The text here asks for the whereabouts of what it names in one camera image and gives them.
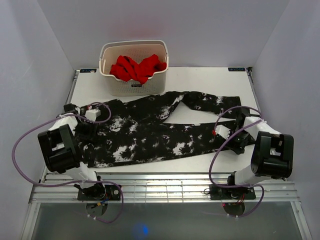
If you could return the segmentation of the black white patterned trousers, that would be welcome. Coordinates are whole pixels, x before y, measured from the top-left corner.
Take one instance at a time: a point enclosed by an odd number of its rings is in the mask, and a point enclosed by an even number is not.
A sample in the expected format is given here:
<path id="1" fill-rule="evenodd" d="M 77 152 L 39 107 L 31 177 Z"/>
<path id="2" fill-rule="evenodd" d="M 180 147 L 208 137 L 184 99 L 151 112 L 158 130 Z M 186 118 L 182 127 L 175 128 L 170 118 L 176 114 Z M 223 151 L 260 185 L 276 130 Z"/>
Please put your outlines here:
<path id="1" fill-rule="evenodd" d="M 198 91 L 169 91 L 137 100 L 107 101 L 93 136 L 75 134 L 83 162 L 107 168 L 161 162 L 215 152 L 222 140 L 212 133 L 214 123 L 179 124 L 167 119 L 178 104 L 189 109 L 224 114 L 224 125 L 235 127 L 238 96 L 216 96 Z"/>

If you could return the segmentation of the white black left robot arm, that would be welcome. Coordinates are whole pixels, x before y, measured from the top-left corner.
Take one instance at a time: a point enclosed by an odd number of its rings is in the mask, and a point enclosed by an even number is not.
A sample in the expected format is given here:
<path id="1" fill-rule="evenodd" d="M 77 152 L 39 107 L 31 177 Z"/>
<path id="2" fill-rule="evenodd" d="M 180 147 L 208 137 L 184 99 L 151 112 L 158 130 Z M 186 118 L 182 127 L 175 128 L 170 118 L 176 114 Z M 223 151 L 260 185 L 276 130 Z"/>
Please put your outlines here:
<path id="1" fill-rule="evenodd" d="M 65 112 L 57 116 L 57 120 L 47 131 L 38 134 L 40 149 L 45 165 L 51 172 L 67 174 L 79 183 L 74 186 L 86 197 L 100 200 L 106 195 L 106 187 L 99 183 L 101 177 L 94 170 L 88 168 L 83 162 L 81 150 L 75 138 L 80 137 L 89 140 L 97 132 L 97 118 L 101 115 L 99 109 L 87 107 L 84 112 L 84 120 L 75 115 L 80 109 L 74 104 L 64 106 Z"/>

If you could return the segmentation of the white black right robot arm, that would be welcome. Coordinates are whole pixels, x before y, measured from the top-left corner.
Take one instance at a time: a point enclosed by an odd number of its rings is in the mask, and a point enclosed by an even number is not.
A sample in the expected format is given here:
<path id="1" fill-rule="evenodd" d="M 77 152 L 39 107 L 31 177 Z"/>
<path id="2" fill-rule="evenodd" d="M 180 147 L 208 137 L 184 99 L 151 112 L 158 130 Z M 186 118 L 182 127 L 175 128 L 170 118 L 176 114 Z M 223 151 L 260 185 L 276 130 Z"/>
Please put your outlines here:
<path id="1" fill-rule="evenodd" d="M 269 179 L 291 176 L 294 159 L 294 137 L 281 133 L 259 116 L 241 116 L 241 126 L 255 140 L 250 164 L 233 172 L 227 180 L 226 194 L 237 199 L 244 185 L 252 187 Z"/>

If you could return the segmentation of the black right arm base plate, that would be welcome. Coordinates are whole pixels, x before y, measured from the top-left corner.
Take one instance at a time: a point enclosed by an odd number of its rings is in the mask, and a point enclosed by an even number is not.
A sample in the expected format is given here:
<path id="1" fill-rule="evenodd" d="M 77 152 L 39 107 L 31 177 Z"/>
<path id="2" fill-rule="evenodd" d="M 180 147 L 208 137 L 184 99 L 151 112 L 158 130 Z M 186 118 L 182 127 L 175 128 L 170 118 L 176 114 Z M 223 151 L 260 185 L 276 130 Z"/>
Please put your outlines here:
<path id="1" fill-rule="evenodd" d="M 256 194 L 253 187 L 221 188 L 210 184 L 203 193 L 211 200 L 255 200 Z"/>

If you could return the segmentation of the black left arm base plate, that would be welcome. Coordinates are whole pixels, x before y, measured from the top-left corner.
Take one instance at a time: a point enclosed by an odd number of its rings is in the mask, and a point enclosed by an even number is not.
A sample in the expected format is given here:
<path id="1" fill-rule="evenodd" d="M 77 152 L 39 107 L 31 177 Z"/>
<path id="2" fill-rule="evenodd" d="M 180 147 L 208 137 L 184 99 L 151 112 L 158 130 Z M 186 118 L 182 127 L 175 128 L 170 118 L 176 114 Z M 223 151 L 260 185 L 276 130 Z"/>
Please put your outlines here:
<path id="1" fill-rule="evenodd" d="M 78 201 L 119 201 L 121 200 L 121 193 L 115 185 L 105 184 L 104 189 L 101 186 L 95 190 L 92 187 L 89 190 L 79 189 L 76 199 Z"/>

